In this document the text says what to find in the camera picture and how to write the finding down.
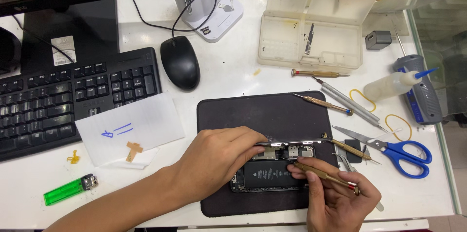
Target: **plastic bottle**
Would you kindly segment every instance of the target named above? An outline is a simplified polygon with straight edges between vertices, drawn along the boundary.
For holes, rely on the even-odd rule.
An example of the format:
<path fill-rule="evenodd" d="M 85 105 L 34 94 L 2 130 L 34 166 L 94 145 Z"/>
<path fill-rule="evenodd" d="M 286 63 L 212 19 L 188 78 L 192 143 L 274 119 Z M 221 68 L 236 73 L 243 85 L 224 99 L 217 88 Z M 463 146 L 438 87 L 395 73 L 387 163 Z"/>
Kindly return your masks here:
<path fill-rule="evenodd" d="M 393 73 L 387 77 L 368 83 L 363 89 L 363 94 L 370 100 L 377 102 L 407 93 L 412 89 L 413 85 L 422 81 L 423 76 L 437 69 L 434 68 L 420 73 L 417 71 Z"/>

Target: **gold screwdriver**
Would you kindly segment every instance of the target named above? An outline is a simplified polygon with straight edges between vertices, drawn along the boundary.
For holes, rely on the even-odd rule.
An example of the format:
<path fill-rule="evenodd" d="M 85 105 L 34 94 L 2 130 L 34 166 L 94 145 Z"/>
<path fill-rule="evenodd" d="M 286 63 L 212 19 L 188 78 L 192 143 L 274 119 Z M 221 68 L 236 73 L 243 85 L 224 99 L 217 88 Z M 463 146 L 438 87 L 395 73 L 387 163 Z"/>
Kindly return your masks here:
<path fill-rule="evenodd" d="M 301 96 L 301 95 L 298 95 L 298 94 L 295 94 L 295 93 L 294 93 L 294 95 L 298 96 L 300 98 L 303 98 L 307 102 L 312 102 L 314 104 L 318 104 L 318 105 L 321 105 L 321 106 L 324 106 L 324 107 L 327 107 L 327 108 L 339 110 L 339 111 L 347 113 L 347 115 L 349 115 L 349 116 L 353 115 L 353 109 L 342 108 L 342 107 L 336 106 L 334 104 L 331 104 L 329 102 L 325 102 L 325 101 L 319 100 L 317 98 L 309 97 L 309 96 Z"/>
<path fill-rule="evenodd" d="M 335 182 L 336 184 L 339 184 L 341 186 L 347 187 L 350 190 L 353 190 L 355 195 L 359 195 L 359 193 L 360 193 L 360 190 L 358 189 L 357 186 L 354 186 L 353 184 L 351 184 L 349 182 L 346 182 L 346 181 L 342 180 L 341 178 L 332 177 L 332 176 L 328 175 L 327 173 L 325 173 L 325 172 L 323 172 L 321 170 L 318 170 L 318 169 L 316 169 L 314 167 L 311 167 L 311 166 L 308 166 L 308 165 L 301 164 L 299 162 L 295 162 L 294 165 L 296 167 L 304 170 L 304 171 L 314 172 L 316 175 L 319 176 L 319 178 L 321 178 L 323 180 L 329 180 L 329 181 Z"/>
<path fill-rule="evenodd" d="M 310 76 L 328 77 L 328 78 L 350 77 L 350 75 L 343 75 L 343 74 L 333 73 L 333 72 L 306 72 L 306 71 L 298 71 L 296 69 L 292 69 L 292 77 L 294 77 L 295 75 L 310 75 Z"/>
<path fill-rule="evenodd" d="M 323 133 L 322 138 L 327 138 L 327 133 Z M 343 143 L 341 143 L 340 141 L 336 141 L 336 140 L 334 140 L 334 139 L 332 139 L 331 142 L 332 142 L 333 144 L 339 146 L 340 148 L 342 148 L 342 149 L 344 149 L 344 150 L 346 150 L 346 151 L 348 151 L 348 152 L 350 152 L 350 153 L 355 154 L 355 155 L 358 156 L 358 157 L 361 157 L 361 158 L 363 158 L 363 159 L 365 159 L 365 160 L 371 160 L 371 161 L 373 161 L 373 162 L 375 162 L 375 163 L 381 164 L 381 163 L 376 162 L 375 160 L 371 159 L 371 156 L 367 155 L 366 153 L 363 153 L 362 151 L 360 151 L 360 150 L 358 150 L 358 149 L 353 148 L 353 147 L 350 146 L 350 145 L 343 144 Z"/>

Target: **green lighter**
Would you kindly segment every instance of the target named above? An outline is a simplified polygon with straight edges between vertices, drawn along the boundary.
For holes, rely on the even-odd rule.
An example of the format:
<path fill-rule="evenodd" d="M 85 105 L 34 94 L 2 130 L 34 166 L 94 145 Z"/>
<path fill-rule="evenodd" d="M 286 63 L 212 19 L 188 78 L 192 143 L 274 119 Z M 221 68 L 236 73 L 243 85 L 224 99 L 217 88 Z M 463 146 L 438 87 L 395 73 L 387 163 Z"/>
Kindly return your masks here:
<path fill-rule="evenodd" d="M 94 188 L 98 185 L 99 183 L 97 182 L 96 176 L 92 174 L 85 175 L 81 178 L 78 178 L 74 181 L 67 183 L 66 185 L 63 185 L 59 188 L 56 188 L 50 192 L 45 193 L 44 194 L 45 205 L 46 206 L 53 205 L 62 200 L 65 200 L 74 195 L 77 195 L 81 192 L 90 190 L 91 188 Z"/>

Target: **keyboard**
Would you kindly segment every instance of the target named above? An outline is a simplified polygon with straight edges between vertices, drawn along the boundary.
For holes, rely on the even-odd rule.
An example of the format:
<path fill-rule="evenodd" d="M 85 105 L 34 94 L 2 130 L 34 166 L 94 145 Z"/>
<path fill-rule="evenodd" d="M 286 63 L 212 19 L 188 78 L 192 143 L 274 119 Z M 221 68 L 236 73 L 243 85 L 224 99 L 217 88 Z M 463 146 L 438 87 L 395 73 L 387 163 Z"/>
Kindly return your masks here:
<path fill-rule="evenodd" d="M 79 141 L 74 121 L 162 92 L 153 48 L 87 59 L 0 80 L 0 161 Z"/>

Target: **white desk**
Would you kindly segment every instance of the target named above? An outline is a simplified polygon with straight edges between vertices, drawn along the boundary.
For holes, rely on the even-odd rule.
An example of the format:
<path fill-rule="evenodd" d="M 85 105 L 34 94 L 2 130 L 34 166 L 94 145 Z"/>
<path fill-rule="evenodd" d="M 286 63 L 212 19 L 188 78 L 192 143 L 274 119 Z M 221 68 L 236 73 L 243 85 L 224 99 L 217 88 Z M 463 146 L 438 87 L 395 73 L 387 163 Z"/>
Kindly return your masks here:
<path fill-rule="evenodd" d="M 136 1 L 145 20 L 151 23 L 171 26 L 178 16 L 174 0 Z M 143 177 L 180 158 L 197 133 L 196 106 L 201 100 L 320 89 L 320 85 L 311 78 L 291 78 L 290 68 L 265 66 L 257 63 L 260 18 L 267 0 L 239 1 L 243 3 L 245 8 L 243 18 L 219 42 L 207 43 L 194 32 L 184 34 L 190 39 L 201 67 L 201 82 L 196 90 L 190 93 L 178 90 L 168 80 L 159 55 L 157 56 L 162 89 L 171 92 L 174 98 L 178 114 L 182 118 L 186 138 L 162 145 L 154 161 L 143 170 Z M 159 54 L 160 43 L 171 37 L 168 30 L 143 24 L 138 18 L 131 0 L 118 0 L 118 16 L 120 51 L 122 52 L 154 47 L 156 53 Z M 21 37 L 21 33 L 17 30 L 11 17 L 0 18 L 0 26 Z M 179 27 L 187 28 L 184 24 L 180 24 Z M 416 53 L 412 37 L 402 37 L 401 39 L 408 54 Z M 351 73 L 351 77 L 324 80 L 344 93 L 348 93 L 353 88 L 362 90 L 368 82 L 390 74 L 390 65 L 402 54 L 397 43 L 393 43 L 381 51 L 370 52 L 365 49 L 364 45 L 362 47 L 364 48 L 363 65 Z M 359 97 L 356 97 L 356 100 L 365 106 L 369 105 Z M 364 224 L 362 231 L 427 228 L 426 220 L 414 221 L 411 219 L 453 215 L 453 207 L 458 199 L 456 199 L 455 192 L 454 196 L 451 194 L 451 191 L 455 191 L 455 186 L 448 181 L 447 172 L 451 171 L 450 163 L 445 164 L 442 159 L 435 127 L 417 125 L 406 109 L 402 98 L 386 99 L 377 105 L 375 114 L 382 121 L 388 114 L 397 114 L 411 123 L 412 140 L 428 147 L 433 154 L 433 162 L 429 164 L 430 174 L 428 177 L 421 180 L 409 179 L 395 169 L 388 157 L 370 148 L 371 156 L 382 165 L 368 162 L 368 165 L 361 163 L 353 166 L 367 176 L 381 191 L 381 203 L 385 210 L 383 212 L 374 210 L 370 213 L 366 218 L 366 221 L 369 222 Z M 371 126 L 358 115 L 347 117 L 341 112 L 329 110 L 329 117 L 331 124 L 352 129 L 368 136 L 376 137 L 383 134 L 381 130 Z M 392 124 L 395 128 L 399 125 L 404 127 L 404 132 L 400 133 L 402 138 L 408 136 L 407 126 L 404 126 L 403 122 L 394 120 Z M 349 139 L 336 130 L 333 130 L 332 133 L 336 139 Z M 388 141 L 396 142 L 396 139 L 390 137 Z M 75 149 L 78 150 L 81 159 L 78 164 L 71 165 L 66 162 L 66 158 L 71 156 Z M 116 189 L 101 182 L 99 187 L 92 191 L 45 207 L 44 192 L 92 172 L 93 166 L 81 142 L 0 163 L 0 173 L 2 173 L 3 179 L 3 185 L 0 189 L 1 205 L 3 205 L 0 227 L 5 229 L 45 228 L 77 207 Z M 201 213 L 199 203 L 194 203 L 143 223 L 141 226 L 297 223 L 305 222 L 305 216 L 306 209 L 208 218 Z"/>

